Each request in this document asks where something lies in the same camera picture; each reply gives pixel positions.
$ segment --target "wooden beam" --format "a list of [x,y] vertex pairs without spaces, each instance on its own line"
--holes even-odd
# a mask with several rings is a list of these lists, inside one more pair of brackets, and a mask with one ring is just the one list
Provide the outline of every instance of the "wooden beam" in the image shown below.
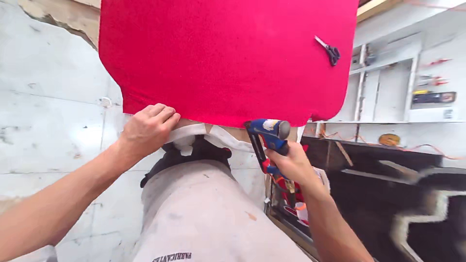
[[403,0],[372,0],[357,9],[357,22],[387,11]]

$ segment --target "orange wire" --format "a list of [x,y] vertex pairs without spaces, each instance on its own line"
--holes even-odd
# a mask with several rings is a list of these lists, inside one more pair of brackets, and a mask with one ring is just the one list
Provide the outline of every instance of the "orange wire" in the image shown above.
[[[325,131],[322,131],[322,135],[323,135],[325,138],[332,138],[332,137],[338,135],[338,137],[339,137],[342,141],[347,141],[347,142],[350,142],[351,139],[353,139],[353,138],[355,138],[355,137],[358,137],[358,138],[360,138],[360,139],[363,141],[363,143],[365,143],[365,144],[368,144],[368,145],[376,145],[376,144],[367,143],[367,141],[366,141],[362,136],[360,136],[360,135],[352,136],[352,137],[350,137],[348,140],[343,139],[343,138],[339,135],[338,132],[335,132],[335,133],[333,133],[333,134],[327,135],[327,134],[325,134]],[[443,156],[444,158],[446,158],[446,159],[451,159],[451,160],[461,160],[461,159],[465,159],[465,158],[462,158],[462,157],[457,158],[457,157],[447,156],[447,155],[445,155],[439,148],[437,148],[437,147],[435,147],[435,146],[433,146],[433,145],[430,145],[430,144],[417,145],[417,146],[415,146],[415,147],[413,147],[413,148],[409,148],[409,149],[403,148],[403,147],[400,147],[400,146],[395,146],[395,147],[396,147],[397,149],[399,149],[399,150],[402,150],[402,151],[414,152],[414,149],[417,149],[417,148],[420,148],[420,147],[423,147],[423,146],[430,146],[432,149],[435,150],[435,152],[437,152],[438,154],[442,155],[442,156]]]

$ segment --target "electrical wire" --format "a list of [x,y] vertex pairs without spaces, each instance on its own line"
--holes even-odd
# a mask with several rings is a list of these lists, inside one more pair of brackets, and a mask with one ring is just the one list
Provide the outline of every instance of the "electrical wire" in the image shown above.
[[[361,139],[362,142],[365,143],[365,144],[368,144],[368,145],[378,145],[378,144],[367,143],[367,141],[366,141],[362,136],[360,136],[360,135],[352,136],[352,137],[350,137],[348,140],[342,138],[338,132],[335,132],[335,133],[333,133],[333,134],[327,135],[327,134],[325,133],[325,131],[322,130],[321,135],[322,135],[324,138],[332,138],[332,137],[334,137],[334,136],[338,136],[338,137],[340,138],[340,140],[342,140],[342,141],[347,141],[347,142],[352,142],[352,141],[351,141],[352,139],[358,137],[358,138]],[[396,149],[398,149],[398,150],[401,150],[401,151],[417,152],[417,151],[415,151],[415,149],[418,149],[418,148],[423,147],[423,146],[429,146],[429,147],[431,147],[435,152],[437,152],[438,154],[442,155],[442,157],[444,157],[444,158],[446,158],[446,159],[450,159],[450,160],[462,160],[462,159],[465,159],[465,158],[463,158],[463,157],[452,157],[452,156],[448,156],[448,155],[446,155],[445,153],[443,153],[439,148],[437,148],[437,147],[435,147],[435,146],[433,146],[433,145],[431,145],[431,144],[417,145],[417,146],[412,147],[412,148],[403,148],[403,147],[401,147],[401,146],[394,146],[394,147],[395,147]]]

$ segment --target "red upholstery fabric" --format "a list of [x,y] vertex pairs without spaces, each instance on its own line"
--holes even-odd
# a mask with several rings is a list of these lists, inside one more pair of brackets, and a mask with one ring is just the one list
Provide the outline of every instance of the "red upholstery fabric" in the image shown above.
[[[164,103],[242,127],[329,119],[348,84],[357,0],[102,0],[99,55],[123,111]],[[319,36],[340,50],[331,67]]]

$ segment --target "white fabric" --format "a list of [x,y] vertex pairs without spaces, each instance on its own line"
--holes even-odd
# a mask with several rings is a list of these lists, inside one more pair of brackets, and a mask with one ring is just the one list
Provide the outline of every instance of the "white fabric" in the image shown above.
[[134,262],[309,261],[216,161],[168,168],[144,187]]

